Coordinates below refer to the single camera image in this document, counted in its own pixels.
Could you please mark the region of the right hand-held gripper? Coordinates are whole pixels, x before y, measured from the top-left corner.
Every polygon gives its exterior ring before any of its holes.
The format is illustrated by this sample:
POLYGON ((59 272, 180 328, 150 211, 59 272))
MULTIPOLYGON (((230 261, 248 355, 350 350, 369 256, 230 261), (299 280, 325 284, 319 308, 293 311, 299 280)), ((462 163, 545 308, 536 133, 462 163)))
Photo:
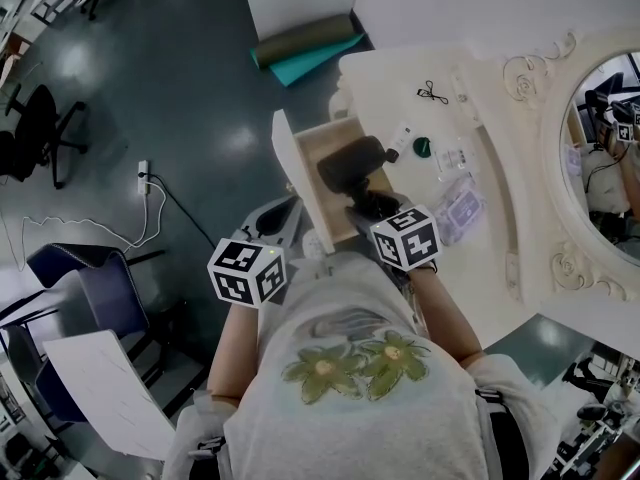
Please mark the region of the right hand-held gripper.
POLYGON ((380 260, 409 272, 441 255, 441 240, 433 214, 407 196, 394 193, 400 213, 373 224, 353 206, 345 208, 349 223, 358 233, 369 233, 380 260))

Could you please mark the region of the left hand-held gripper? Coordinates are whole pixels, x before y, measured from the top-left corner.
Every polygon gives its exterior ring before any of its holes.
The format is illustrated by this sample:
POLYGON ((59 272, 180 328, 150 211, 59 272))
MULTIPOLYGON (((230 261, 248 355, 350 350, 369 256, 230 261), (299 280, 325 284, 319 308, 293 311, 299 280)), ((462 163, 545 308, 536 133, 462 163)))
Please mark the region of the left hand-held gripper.
POLYGON ((254 309, 283 303, 303 209, 296 195, 273 200, 219 241, 207 264, 219 300, 254 309))

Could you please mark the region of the black cylindrical case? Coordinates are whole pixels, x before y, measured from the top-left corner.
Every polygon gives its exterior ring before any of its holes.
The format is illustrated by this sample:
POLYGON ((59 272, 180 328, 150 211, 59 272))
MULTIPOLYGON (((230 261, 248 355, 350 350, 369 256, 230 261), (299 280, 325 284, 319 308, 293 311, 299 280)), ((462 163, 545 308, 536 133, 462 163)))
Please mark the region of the black cylindrical case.
POLYGON ((345 145, 317 164, 326 187, 351 199, 350 209, 371 221, 395 215, 401 203, 392 196, 369 188, 369 176, 386 162, 386 150, 374 136, 364 136, 345 145))

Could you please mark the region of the cream large wooden drawer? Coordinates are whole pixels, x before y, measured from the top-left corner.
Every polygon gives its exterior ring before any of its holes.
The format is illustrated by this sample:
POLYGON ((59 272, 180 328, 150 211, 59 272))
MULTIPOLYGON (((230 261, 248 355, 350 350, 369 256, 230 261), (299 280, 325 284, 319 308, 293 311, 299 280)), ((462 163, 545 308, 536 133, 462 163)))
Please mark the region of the cream large wooden drawer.
MULTIPOLYGON (((313 228, 331 254, 335 246, 358 235, 345 215, 350 198, 331 192, 322 181, 317 164, 345 145, 367 136, 356 117, 341 118, 301 132, 293 132, 284 110, 273 114, 271 139, 281 167, 302 199, 313 228)), ((383 166, 369 176, 371 190, 394 197, 383 166)))

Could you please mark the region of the person's right forearm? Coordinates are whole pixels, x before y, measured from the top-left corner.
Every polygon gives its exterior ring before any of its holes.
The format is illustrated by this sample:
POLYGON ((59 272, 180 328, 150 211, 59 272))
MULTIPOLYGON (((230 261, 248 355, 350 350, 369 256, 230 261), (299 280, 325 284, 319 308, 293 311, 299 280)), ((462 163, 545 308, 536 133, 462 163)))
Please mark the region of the person's right forearm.
POLYGON ((464 369, 484 356, 473 328, 432 268, 409 272, 430 340, 464 369))

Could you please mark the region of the cream white vanity dressing table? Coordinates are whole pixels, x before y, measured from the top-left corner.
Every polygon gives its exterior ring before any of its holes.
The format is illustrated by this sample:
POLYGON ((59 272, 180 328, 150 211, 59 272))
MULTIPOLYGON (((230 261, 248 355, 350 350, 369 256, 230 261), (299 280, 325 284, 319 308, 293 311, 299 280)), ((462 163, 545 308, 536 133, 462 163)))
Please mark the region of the cream white vanity dressing table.
POLYGON ((475 148, 484 214, 438 260, 439 277, 475 329, 482 346, 507 336, 535 315, 544 299, 521 292, 519 243, 509 186, 495 142, 516 131, 496 61, 464 47, 406 47, 348 54, 339 61, 342 89, 363 130, 388 145, 401 122, 439 142, 468 137, 475 148), (416 95, 426 80, 448 105, 416 95))

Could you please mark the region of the person's white shoe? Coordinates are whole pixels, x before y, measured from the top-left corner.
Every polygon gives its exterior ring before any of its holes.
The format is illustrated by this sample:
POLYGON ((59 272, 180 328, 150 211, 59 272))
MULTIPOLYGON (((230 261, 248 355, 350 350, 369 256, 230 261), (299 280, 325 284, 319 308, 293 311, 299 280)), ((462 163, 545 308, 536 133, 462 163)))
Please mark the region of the person's white shoe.
POLYGON ((326 251, 317 232, 308 230, 302 237, 302 250, 304 257, 312 260, 322 260, 326 257, 326 251))

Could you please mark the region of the clear plastic packet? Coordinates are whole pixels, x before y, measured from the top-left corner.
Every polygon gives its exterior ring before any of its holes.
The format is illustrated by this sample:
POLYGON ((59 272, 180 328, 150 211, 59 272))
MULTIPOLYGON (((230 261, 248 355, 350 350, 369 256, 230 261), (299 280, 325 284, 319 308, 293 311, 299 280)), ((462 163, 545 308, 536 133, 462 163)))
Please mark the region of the clear plastic packet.
POLYGON ((479 173, 476 151, 468 137, 439 142, 434 149, 434 158, 441 182, 455 181, 460 177, 479 173))

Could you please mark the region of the black eyelash curler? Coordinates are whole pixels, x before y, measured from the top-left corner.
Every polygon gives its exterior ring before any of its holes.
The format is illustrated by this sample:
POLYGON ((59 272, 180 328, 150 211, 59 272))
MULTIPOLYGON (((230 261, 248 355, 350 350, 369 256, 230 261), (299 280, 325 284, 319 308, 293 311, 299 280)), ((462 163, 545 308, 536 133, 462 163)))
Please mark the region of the black eyelash curler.
POLYGON ((439 101, 443 105, 449 104, 449 100, 447 97, 434 93, 434 82, 432 80, 426 80, 424 86, 417 89, 416 95, 423 99, 439 101))

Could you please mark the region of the dark blue chair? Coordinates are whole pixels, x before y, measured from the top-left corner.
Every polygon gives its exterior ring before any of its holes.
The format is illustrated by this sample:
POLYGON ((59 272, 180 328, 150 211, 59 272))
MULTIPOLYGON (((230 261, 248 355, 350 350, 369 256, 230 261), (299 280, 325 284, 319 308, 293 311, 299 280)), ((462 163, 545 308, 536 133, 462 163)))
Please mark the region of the dark blue chair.
POLYGON ((8 358, 20 381, 36 389, 59 420, 86 423, 87 419, 66 389, 53 364, 40 356, 29 331, 17 325, 6 328, 8 358))
MULTIPOLYGON (((26 260, 27 266, 44 288, 52 288, 65 275, 76 272, 89 308, 99 330, 114 331, 118 338, 143 333, 127 352, 133 362, 153 342, 160 346, 157 361, 142 376, 146 387, 153 386, 165 373, 169 355, 180 350, 174 339, 174 322, 185 309, 185 301, 149 317, 144 309, 131 275, 130 266, 153 259, 164 251, 156 251, 127 260, 117 248, 97 245, 52 243, 40 248, 26 260)), ((205 380, 203 367, 164 407, 172 417, 187 402, 193 391, 205 380)))

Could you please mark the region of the teal mat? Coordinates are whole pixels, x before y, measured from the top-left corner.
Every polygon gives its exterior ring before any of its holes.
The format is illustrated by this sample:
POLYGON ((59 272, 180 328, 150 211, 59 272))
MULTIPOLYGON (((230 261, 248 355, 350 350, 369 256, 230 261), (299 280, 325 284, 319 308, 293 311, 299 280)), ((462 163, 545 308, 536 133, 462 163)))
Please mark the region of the teal mat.
POLYGON ((269 67, 269 70, 284 87, 289 87, 333 57, 356 46, 364 37, 364 34, 358 34, 346 41, 294 55, 288 59, 277 61, 269 67))

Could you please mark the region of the white marble-look table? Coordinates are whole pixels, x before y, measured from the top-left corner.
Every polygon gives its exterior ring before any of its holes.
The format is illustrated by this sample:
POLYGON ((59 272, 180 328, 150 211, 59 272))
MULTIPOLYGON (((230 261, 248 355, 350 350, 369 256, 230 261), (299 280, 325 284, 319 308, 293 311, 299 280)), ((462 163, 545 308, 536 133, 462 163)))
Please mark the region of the white marble-look table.
POLYGON ((43 343, 66 390, 101 439, 124 455, 164 461, 175 427, 111 330, 43 343))

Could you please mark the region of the person's grey flower-print shirt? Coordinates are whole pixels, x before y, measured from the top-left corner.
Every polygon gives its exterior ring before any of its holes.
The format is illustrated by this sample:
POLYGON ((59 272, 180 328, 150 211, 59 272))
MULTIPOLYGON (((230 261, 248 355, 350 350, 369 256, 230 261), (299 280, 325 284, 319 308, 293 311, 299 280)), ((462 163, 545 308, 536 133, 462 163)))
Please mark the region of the person's grey flower-print shirt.
POLYGON ((505 355, 462 368, 368 258, 303 260, 257 311, 255 378, 238 406, 195 394, 161 480, 541 480, 551 465, 540 390, 505 355))

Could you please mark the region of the rolled olive mat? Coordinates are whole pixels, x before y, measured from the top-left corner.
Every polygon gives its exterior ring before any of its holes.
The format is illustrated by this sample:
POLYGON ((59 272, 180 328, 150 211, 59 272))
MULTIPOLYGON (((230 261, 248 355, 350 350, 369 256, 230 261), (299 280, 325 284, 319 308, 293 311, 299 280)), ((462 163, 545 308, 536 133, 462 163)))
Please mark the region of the rolled olive mat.
POLYGON ((356 35, 349 14, 335 15, 296 26, 261 40, 253 49, 259 69, 298 54, 346 41, 356 35))

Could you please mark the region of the oval mirror with ornate frame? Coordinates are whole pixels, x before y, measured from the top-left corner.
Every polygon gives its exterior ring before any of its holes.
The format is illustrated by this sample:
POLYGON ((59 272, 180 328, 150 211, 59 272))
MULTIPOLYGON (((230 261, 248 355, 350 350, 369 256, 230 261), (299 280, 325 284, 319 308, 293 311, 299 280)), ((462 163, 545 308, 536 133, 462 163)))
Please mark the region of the oval mirror with ornate frame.
POLYGON ((521 56, 504 64, 517 129, 495 145, 514 209, 526 301, 592 287, 621 301, 640 300, 640 266, 596 236, 565 185, 561 157, 561 132, 579 83, 597 63, 637 48, 640 27, 582 39, 568 33, 555 58, 521 56))

